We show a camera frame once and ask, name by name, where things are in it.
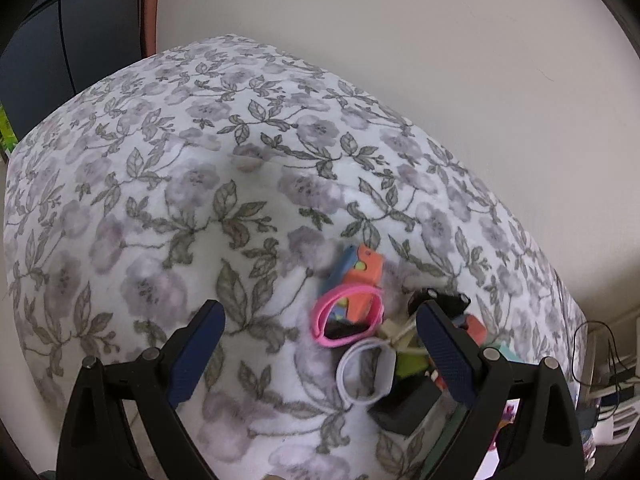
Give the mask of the pink watch band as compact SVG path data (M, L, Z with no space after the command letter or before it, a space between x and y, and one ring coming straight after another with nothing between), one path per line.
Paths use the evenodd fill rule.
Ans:
M320 346L337 348L373 336L383 320L381 289L367 284L341 284L314 304L310 332Z

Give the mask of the pink orange eraser box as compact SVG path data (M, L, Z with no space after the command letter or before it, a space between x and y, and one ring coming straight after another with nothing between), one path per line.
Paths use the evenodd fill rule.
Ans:
M465 313L454 318L452 322L457 328L465 330L479 347L485 343L488 330L475 315Z

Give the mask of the black charger block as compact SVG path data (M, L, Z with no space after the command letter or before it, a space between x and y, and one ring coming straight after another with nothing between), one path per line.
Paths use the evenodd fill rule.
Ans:
M409 437L441 395L428 376L396 378L390 393L375 402L368 414L381 429Z

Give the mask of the black cream watch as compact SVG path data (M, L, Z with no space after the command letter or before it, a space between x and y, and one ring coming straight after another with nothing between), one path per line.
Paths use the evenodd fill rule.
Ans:
M428 300L435 301L440 310L452 320L462 315L471 304L471 299L462 292L449 295L431 287L421 288L416 290L408 301L408 315L414 315Z

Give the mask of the dark blue cabinet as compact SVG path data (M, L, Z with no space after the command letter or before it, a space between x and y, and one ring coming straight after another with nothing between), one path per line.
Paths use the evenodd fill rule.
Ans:
M158 0L36 0L1 55L19 139L104 77L157 52Z

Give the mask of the teal white shallow tray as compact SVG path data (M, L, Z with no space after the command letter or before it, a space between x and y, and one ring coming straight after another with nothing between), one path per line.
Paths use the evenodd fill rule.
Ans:
M435 467L436 463L442 456L445 454L446 448L449 443L454 440L454 435L458 431L459 427L462 425L463 419L466 414L468 414L468 409L463 405L459 404L452 415L448 418L444 429L440 433L438 439L435 444L431 448L431 451L428 452L426 459L424 460L423 466L418 473L418 479L423 480L426 479L427 476L431 473L432 469ZM501 422L501 416L498 418L497 426L494 431L494 436L492 437L494 440L497 435L497 431L499 429L499 425ZM499 457L497 448L495 445L495 441L492 440L489 448L485 454L484 460L480 464L480 468L475 474L475 479L488 479L491 477L497 470Z

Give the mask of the white shelf unit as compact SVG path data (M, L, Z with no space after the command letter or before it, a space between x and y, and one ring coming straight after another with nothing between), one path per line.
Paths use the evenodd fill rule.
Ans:
M585 321L572 336L578 406L595 410L588 434L597 448L626 444L639 428L639 311L612 322Z

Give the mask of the orange blue toy case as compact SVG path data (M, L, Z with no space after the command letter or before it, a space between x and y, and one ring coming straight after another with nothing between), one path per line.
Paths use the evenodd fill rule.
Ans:
M352 283L378 286L384 261L382 255L366 245L348 246L324 282L322 292L325 294L338 285ZM372 296L367 294L342 298L334 304L330 319L345 323L361 322L369 311L371 301Z

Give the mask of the white watch band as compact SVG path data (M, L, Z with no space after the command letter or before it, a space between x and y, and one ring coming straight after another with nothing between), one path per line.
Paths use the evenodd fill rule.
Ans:
M337 364L338 393L347 404L370 406L392 390L396 352L380 338L367 338L351 346Z

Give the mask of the floral grey white blanket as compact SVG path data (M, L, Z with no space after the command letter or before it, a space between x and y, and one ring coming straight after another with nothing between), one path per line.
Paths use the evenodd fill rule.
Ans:
M517 218L409 119L327 70L228 35L132 64L21 140L3 245L18 338L55 422L85 356L163 344L207 299L218 349L180 417L223 479L408 479L454 410L409 437L335 383L309 312L344 250L384 260L386 314L465 292L523 361L584 367L584 314Z

